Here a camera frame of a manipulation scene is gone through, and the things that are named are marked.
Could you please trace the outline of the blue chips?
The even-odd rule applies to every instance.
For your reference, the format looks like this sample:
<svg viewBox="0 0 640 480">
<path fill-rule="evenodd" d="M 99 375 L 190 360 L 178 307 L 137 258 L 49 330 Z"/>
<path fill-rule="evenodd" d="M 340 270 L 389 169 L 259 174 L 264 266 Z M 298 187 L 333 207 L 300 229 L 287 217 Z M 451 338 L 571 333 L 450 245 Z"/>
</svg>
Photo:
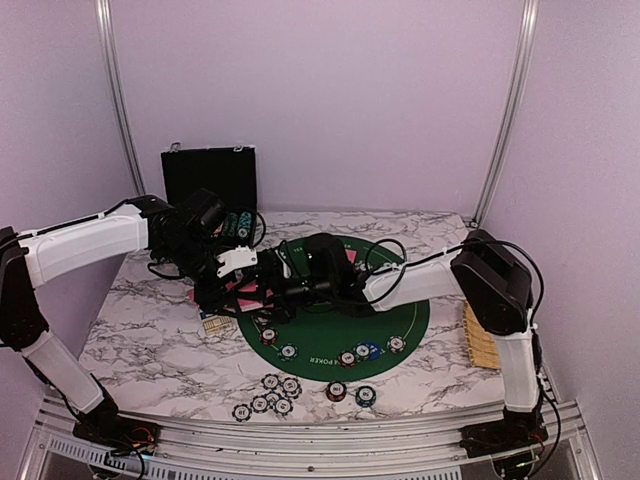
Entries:
<svg viewBox="0 0 640 480">
<path fill-rule="evenodd" d="M 257 313 L 252 315 L 254 323 L 260 327 L 266 327 L 271 325 L 273 320 L 272 316 L 268 313 Z"/>
<path fill-rule="evenodd" d="M 400 336 L 392 336 L 387 341 L 387 349 L 393 354 L 402 353 L 405 347 L 406 341 Z"/>
</svg>

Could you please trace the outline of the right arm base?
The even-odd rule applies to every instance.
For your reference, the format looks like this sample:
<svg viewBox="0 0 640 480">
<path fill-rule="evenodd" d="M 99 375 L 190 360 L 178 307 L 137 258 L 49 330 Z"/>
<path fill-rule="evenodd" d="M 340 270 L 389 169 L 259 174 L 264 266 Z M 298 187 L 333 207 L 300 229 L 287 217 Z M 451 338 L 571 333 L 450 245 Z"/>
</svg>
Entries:
<svg viewBox="0 0 640 480">
<path fill-rule="evenodd" d="M 508 424 L 505 420 L 499 420 L 463 427 L 459 446 L 469 458 L 476 458 L 529 447 L 548 438 L 544 427 Z"/>
</svg>

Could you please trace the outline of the blue small blind button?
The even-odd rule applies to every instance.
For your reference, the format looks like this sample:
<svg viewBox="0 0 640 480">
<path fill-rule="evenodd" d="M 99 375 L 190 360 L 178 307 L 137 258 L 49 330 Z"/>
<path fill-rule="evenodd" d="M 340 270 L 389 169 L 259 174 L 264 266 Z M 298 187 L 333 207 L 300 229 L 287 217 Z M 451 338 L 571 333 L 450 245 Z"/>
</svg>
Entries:
<svg viewBox="0 0 640 480">
<path fill-rule="evenodd" d="M 377 360 L 382 354 L 381 347 L 374 342 L 365 342 L 364 345 L 368 348 L 367 360 Z"/>
</svg>

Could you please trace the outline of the red playing card deck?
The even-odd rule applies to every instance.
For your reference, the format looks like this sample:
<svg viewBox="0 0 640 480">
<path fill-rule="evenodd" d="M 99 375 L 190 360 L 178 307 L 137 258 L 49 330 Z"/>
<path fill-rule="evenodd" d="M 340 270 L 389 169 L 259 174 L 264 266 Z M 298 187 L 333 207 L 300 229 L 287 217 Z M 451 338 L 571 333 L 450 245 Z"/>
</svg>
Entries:
<svg viewBox="0 0 640 480">
<path fill-rule="evenodd" d="M 230 282 L 226 285 L 226 289 L 228 292 L 240 292 L 240 293 L 250 293 L 253 294 L 258 290 L 257 283 L 255 281 L 251 281 L 246 284 L 241 284 L 238 282 Z"/>
</svg>

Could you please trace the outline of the teal chip stack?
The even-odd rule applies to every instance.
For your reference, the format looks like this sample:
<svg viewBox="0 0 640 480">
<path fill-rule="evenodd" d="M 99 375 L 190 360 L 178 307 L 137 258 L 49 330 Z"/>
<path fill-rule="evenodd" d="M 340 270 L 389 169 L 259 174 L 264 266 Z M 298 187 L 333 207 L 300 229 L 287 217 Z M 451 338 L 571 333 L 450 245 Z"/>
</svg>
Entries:
<svg viewBox="0 0 640 480">
<path fill-rule="evenodd" d="M 377 394 L 371 386 L 361 386 L 356 390 L 356 404 L 362 408 L 369 408 L 376 402 Z"/>
</svg>

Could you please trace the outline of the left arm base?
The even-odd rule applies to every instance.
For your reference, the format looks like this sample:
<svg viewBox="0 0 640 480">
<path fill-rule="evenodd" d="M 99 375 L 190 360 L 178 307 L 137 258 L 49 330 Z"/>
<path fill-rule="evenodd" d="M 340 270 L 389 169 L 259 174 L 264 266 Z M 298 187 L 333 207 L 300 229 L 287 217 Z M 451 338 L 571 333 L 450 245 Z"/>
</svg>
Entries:
<svg viewBox="0 0 640 480">
<path fill-rule="evenodd" d="M 73 427 L 76 438 L 110 447 L 115 455 L 126 453 L 152 454 L 157 446 L 161 427 L 153 422 L 116 416 L 100 425 L 84 419 Z"/>
</svg>

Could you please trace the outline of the brown chip stack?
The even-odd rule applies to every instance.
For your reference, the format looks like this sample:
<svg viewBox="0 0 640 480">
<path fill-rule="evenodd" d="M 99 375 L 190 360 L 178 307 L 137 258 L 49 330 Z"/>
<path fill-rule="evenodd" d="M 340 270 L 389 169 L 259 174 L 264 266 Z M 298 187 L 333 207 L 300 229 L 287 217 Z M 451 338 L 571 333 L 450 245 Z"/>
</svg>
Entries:
<svg viewBox="0 0 640 480">
<path fill-rule="evenodd" d="M 325 388 L 326 397 L 332 402 L 341 402 L 347 396 L 347 387 L 343 382 L 332 381 Z"/>
</svg>

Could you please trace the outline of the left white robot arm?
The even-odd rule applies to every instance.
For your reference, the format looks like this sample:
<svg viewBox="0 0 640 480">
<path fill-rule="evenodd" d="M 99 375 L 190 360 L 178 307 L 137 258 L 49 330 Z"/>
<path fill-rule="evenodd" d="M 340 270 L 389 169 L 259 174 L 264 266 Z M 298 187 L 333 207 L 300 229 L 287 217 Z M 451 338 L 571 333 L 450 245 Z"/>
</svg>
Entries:
<svg viewBox="0 0 640 480">
<path fill-rule="evenodd" d="M 174 207 L 153 195 L 121 201 L 109 210 L 41 230 L 1 231 L 1 341 L 22 356 L 74 406 L 82 423 L 106 445 L 125 438 L 126 423 L 108 392 L 70 353 L 42 315 L 35 291 L 70 271 L 148 250 L 172 262 L 195 285 L 195 300 L 212 310 L 229 274 L 257 263 L 247 246 L 214 251 L 226 210 L 199 190 Z"/>
</svg>

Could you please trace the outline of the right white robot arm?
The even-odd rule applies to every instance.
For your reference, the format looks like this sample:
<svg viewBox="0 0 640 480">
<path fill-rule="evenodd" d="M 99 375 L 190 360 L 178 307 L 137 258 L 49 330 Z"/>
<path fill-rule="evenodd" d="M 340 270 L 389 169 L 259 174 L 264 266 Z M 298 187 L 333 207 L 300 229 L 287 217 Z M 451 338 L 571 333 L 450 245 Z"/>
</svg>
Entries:
<svg viewBox="0 0 640 480">
<path fill-rule="evenodd" d="M 517 245 L 474 230 L 440 253 L 399 265 L 356 268 L 343 242 L 328 233 L 304 238 L 307 271 L 298 273 L 284 247 L 257 254 L 262 303 L 293 316 L 301 307 L 327 303 L 349 317 L 370 317 L 437 297 L 462 295 L 494 339 L 502 367 L 504 417 L 495 438 L 515 448 L 534 431 L 540 412 L 541 365 L 534 316 L 541 294 L 532 282 L 537 265 Z"/>
</svg>

